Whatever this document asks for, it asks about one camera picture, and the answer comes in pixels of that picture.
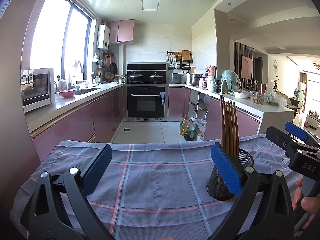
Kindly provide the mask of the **person's right hand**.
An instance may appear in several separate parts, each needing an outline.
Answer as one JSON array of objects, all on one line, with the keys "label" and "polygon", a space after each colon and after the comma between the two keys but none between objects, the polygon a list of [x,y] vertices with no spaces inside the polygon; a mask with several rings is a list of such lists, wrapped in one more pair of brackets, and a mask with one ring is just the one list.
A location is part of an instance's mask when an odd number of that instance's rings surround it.
[{"label": "person's right hand", "polygon": [[302,194],[302,183],[303,178],[301,177],[297,181],[297,188],[293,194],[293,200],[292,200],[292,207],[293,210],[295,210],[298,205],[300,204],[303,210],[306,212],[311,213],[312,215],[315,215],[320,207],[320,201],[318,197],[303,197]]}]

